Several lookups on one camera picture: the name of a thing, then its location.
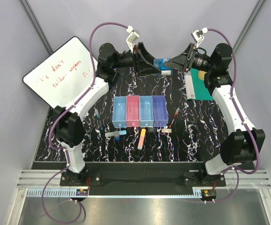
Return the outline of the blue ink bottle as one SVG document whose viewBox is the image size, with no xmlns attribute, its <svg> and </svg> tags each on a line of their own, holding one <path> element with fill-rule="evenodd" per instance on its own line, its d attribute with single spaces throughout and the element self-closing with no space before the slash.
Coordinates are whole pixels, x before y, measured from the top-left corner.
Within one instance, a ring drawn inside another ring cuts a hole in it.
<svg viewBox="0 0 271 225">
<path fill-rule="evenodd" d="M 158 75 L 163 75 L 163 76 L 172 75 L 173 70 L 169 67 L 164 66 L 164 63 L 169 60 L 170 58 L 154 59 L 154 62 L 153 62 L 154 67 L 160 70 L 160 73 L 158 73 Z"/>
</svg>

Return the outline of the yellow mug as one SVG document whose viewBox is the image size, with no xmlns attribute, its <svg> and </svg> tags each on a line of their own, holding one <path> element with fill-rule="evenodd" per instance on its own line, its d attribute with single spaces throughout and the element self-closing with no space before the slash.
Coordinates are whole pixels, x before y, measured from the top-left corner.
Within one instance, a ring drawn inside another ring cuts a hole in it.
<svg viewBox="0 0 271 225">
<path fill-rule="evenodd" d="M 206 72 L 204 71 L 198 71 L 198 78 L 202 81 L 205 79 Z"/>
</svg>

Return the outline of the green book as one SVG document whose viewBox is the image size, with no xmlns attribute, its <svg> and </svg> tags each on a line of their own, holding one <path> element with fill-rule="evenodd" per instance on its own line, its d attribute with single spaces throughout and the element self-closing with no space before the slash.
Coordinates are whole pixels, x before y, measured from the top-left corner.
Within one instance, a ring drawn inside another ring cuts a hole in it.
<svg viewBox="0 0 271 225">
<path fill-rule="evenodd" d="M 199 70 L 191 69 L 187 73 L 184 72 L 187 99 L 213 101 L 214 98 L 210 95 L 208 89 L 205 87 L 204 81 L 198 78 L 198 71 Z"/>
</svg>

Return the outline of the pink bin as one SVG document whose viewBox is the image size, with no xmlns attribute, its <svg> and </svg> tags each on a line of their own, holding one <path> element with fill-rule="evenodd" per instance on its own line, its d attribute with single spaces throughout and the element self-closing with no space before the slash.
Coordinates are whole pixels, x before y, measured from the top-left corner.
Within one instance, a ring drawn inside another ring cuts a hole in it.
<svg viewBox="0 0 271 225">
<path fill-rule="evenodd" d="M 126 123 L 127 127 L 140 126 L 140 96 L 127 96 Z"/>
</svg>

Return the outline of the sky blue bin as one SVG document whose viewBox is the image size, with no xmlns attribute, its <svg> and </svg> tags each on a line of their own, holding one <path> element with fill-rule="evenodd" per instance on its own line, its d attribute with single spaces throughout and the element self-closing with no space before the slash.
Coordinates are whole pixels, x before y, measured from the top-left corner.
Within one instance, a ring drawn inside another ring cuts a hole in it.
<svg viewBox="0 0 271 225">
<path fill-rule="evenodd" d="M 140 127 L 153 127 L 152 96 L 140 96 Z"/>
</svg>

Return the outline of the red pen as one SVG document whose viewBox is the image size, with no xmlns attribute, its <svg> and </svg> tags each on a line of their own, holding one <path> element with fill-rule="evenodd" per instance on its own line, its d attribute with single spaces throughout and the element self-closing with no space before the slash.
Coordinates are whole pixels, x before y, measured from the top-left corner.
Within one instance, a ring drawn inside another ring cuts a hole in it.
<svg viewBox="0 0 271 225">
<path fill-rule="evenodd" d="M 172 125 L 173 125 L 173 123 L 174 123 L 174 121 L 175 121 L 175 119 L 176 119 L 176 117 L 177 117 L 179 111 L 180 111 L 180 108 L 178 107 L 178 108 L 176 109 L 175 113 L 174 113 L 174 116 L 173 116 L 173 119 L 172 119 L 170 125 L 168 126 L 169 129 L 171 129 L 171 127 L 172 127 Z"/>
</svg>

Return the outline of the purple bin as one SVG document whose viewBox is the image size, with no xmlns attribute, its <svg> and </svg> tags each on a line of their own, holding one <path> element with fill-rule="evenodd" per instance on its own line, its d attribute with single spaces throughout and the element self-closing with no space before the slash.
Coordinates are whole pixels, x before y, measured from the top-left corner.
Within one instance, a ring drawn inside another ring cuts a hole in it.
<svg viewBox="0 0 271 225">
<path fill-rule="evenodd" d="M 165 127 L 168 124 L 168 115 L 165 96 L 152 96 L 153 101 L 153 127 Z"/>
</svg>

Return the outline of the light blue bin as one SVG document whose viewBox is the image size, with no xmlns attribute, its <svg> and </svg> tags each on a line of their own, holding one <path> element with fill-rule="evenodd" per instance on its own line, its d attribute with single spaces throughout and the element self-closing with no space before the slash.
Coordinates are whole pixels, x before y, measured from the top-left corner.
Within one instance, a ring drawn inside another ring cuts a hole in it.
<svg viewBox="0 0 271 225">
<path fill-rule="evenodd" d="M 126 97 L 114 97 L 112 122 L 115 128 L 126 128 Z"/>
</svg>

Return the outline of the orange pink highlighter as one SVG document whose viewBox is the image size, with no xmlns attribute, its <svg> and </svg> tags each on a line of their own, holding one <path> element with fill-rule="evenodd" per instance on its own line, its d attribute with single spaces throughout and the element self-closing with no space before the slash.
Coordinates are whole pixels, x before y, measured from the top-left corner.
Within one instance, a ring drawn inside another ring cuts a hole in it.
<svg viewBox="0 0 271 225">
<path fill-rule="evenodd" d="M 143 143 L 144 143 L 144 140 L 145 140 L 145 135 L 146 135 L 146 129 L 142 128 L 140 136 L 139 136 L 138 146 L 137 146 L 138 150 L 142 150 L 143 149 Z"/>
</svg>

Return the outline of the small white eraser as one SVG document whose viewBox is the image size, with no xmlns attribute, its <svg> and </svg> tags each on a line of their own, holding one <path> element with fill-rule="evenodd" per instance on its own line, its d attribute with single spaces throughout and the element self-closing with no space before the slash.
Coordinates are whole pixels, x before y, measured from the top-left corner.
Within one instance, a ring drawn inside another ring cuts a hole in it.
<svg viewBox="0 0 271 225">
<path fill-rule="evenodd" d="M 161 129 L 161 132 L 162 133 L 171 133 L 172 130 L 170 128 L 163 128 L 163 129 Z"/>
</svg>

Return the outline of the blue pen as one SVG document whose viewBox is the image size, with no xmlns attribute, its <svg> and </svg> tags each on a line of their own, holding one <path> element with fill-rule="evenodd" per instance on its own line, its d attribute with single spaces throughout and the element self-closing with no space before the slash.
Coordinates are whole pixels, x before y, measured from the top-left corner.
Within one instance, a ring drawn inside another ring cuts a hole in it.
<svg viewBox="0 0 271 225">
<path fill-rule="evenodd" d="M 101 118 L 100 118 L 100 114 L 99 114 L 98 109 L 95 109 L 95 115 L 96 115 L 96 117 L 97 117 L 97 119 L 98 119 L 98 121 L 99 121 L 100 129 L 103 131 L 103 130 L 104 130 L 104 127 L 103 127 L 102 120 L 101 120 Z"/>
</svg>

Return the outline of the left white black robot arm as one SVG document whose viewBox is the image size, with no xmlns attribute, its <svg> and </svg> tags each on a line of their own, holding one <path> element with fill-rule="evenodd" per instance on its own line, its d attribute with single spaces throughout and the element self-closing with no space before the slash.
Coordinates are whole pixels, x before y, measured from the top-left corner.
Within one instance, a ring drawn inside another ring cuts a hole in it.
<svg viewBox="0 0 271 225">
<path fill-rule="evenodd" d="M 82 140 L 85 136 L 83 118 L 92 106 L 105 95 L 118 81 L 120 74 L 117 68 L 133 67 L 139 76 L 148 76 L 160 72 L 154 66 L 155 57 L 145 48 L 142 42 L 132 49 L 119 53 L 112 44 L 104 43 L 99 48 L 98 59 L 90 57 L 93 78 L 86 89 L 73 100 L 68 107 L 56 106 L 53 109 L 53 125 L 49 137 L 54 136 L 60 146 L 51 149 L 62 150 L 66 157 L 66 166 L 61 174 L 80 186 L 87 180 L 86 164 L 82 154 Z"/>
</svg>

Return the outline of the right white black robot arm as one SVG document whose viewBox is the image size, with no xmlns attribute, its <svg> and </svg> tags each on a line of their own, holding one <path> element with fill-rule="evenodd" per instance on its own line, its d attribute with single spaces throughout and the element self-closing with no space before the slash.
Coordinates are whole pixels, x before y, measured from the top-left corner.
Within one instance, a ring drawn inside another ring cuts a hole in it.
<svg viewBox="0 0 271 225">
<path fill-rule="evenodd" d="M 195 44 L 164 62 L 164 66 L 183 72 L 190 69 L 204 71 L 204 85 L 218 104 L 226 121 L 229 136 L 220 145 L 219 154 L 206 161 L 199 169 L 198 180 L 208 186 L 218 180 L 229 169 L 254 174 L 260 166 L 260 150 L 265 140 L 263 129 L 257 129 L 246 116 L 234 90 L 234 82 L 228 66 L 233 49 L 220 43 L 211 56 L 201 54 Z"/>
</svg>

